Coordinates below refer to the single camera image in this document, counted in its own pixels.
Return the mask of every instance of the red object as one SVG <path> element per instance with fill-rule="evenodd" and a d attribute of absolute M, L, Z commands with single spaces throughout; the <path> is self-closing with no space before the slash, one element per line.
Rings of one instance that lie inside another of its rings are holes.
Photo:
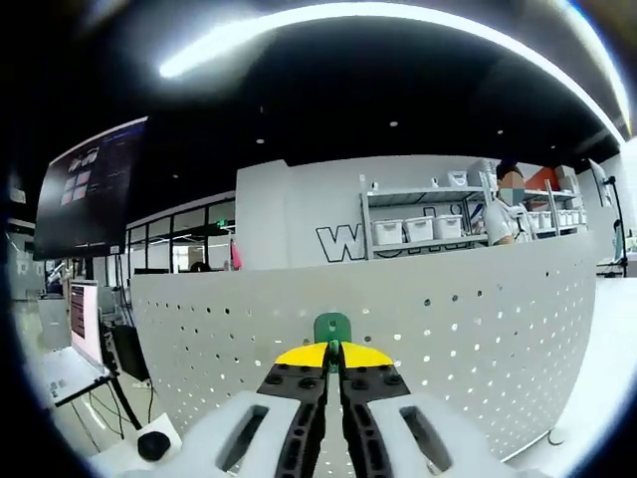
<path fill-rule="evenodd" d="M 239 269 L 241 269 L 241 257 L 239 256 L 239 251 L 237 250 L 237 246 L 235 244 L 235 241 L 232 241 L 230 243 L 230 258 L 232 260 L 232 268 L 235 271 L 238 271 Z"/>

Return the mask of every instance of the black mouse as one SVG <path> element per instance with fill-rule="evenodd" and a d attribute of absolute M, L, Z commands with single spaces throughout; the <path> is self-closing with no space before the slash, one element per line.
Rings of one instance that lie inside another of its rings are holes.
<path fill-rule="evenodd" d="M 159 460 L 170 448 L 170 439 L 160 431 L 149 431 L 137 438 L 137 453 L 146 461 Z"/>

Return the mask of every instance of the screw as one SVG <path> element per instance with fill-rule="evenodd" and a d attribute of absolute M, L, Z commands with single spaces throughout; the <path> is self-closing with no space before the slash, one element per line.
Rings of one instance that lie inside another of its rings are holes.
<path fill-rule="evenodd" d="M 313 378 L 309 377 L 309 376 L 304 378 L 304 379 L 302 379 L 299 382 L 299 387 L 301 387 L 301 388 L 309 389 L 309 388 L 314 388 L 315 386 L 317 386 L 317 381 L 314 380 Z"/>
<path fill-rule="evenodd" d="M 266 383 L 269 385 L 280 385 L 283 383 L 283 377 L 278 373 L 273 373 L 271 375 L 266 376 Z"/>
<path fill-rule="evenodd" d="M 385 377 L 385 383 L 388 385 L 398 385 L 402 383 L 402 377 L 400 375 L 388 375 Z"/>
<path fill-rule="evenodd" d="M 351 387 L 354 390 L 367 390 L 369 388 L 369 385 L 367 384 L 366 380 L 363 380 L 362 378 L 357 378 L 355 381 L 351 383 Z"/>

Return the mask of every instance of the white shirt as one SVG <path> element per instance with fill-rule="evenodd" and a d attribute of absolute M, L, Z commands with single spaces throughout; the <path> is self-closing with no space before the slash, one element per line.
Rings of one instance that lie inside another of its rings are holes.
<path fill-rule="evenodd" d="M 499 198 L 487 207 L 485 228 L 489 236 L 489 245 L 493 246 L 503 237 L 512 236 L 516 243 L 533 240 L 529 214 L 523 205 L 511 207 Z"/>

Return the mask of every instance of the perforated panel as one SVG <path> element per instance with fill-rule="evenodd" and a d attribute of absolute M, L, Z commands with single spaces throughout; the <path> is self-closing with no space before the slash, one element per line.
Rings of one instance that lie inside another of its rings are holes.
<path fill-rule="evenodd" d="M 549 430 L 588 343 L 587 233 L 508 247 L 232 274 L 135 276 L 141 344 L 180 433 L 339 311 L 355 342 L 390 354 L 413 393 L 447 400 L 506 458 Z M 317 477 L 353 474 L 332 378 Z"/>

